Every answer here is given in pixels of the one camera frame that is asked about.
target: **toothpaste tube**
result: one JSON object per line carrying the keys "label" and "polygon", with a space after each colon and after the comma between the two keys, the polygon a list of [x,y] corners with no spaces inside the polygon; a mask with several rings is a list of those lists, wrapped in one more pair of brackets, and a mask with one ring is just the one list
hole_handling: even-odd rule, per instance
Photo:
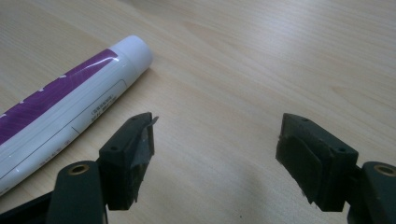
{"label": "toothpaste tube", "polygon": [[0,195],[70,144],[151,62],[149,47],[128,36],[0,115]]}

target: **purple stripe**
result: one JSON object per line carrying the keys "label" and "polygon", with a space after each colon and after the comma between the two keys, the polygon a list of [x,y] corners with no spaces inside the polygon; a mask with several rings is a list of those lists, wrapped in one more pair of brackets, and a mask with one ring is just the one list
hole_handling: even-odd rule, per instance
{"label": "purple stripe", "polygon": [[0,117],[0,146],[116,57],[116,53],[105,49],[11,107]]}

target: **wooden table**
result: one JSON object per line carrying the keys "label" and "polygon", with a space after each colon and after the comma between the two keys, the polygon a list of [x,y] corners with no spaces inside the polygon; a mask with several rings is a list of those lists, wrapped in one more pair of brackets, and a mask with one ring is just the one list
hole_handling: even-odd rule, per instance
{"label": "wooden table", "polygon": [[0,114],[95,53],[139,35],[150,69],[85,133],[0,198],[0,212],[96,160],[151,111],[156,154],[138,203],[110,223],[346,223],[322,213],[275,159],[283,113],[312,119],[366,161],[396,164],[396,3],[0,2]]}

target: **screw hole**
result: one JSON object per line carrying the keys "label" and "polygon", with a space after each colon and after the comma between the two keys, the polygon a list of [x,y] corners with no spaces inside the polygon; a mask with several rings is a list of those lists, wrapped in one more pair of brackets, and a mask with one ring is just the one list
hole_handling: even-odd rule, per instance
{"label": "screw hole", "polygon": [[81,164],[81,165],[76,165],[73,166],[72,168],[69,169],[68,173],[70,175],[81,175],[88,171],[90,169],[90,166],[87,164]]}
{"label": "screw hole", "polygon": [[396,176],[396,170],[386,165],[376,165],[374,167],[380,174],[388,176]]}

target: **white cap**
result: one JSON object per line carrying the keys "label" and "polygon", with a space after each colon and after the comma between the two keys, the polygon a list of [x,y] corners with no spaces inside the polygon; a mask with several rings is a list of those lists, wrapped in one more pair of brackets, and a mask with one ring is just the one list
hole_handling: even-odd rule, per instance
{"label": "white cap", "polygon": [[152,63],[152,53],[149,46],[136,35],[130,35],[109,49],[115,53],[123,53],[136,68],[140,76]]}

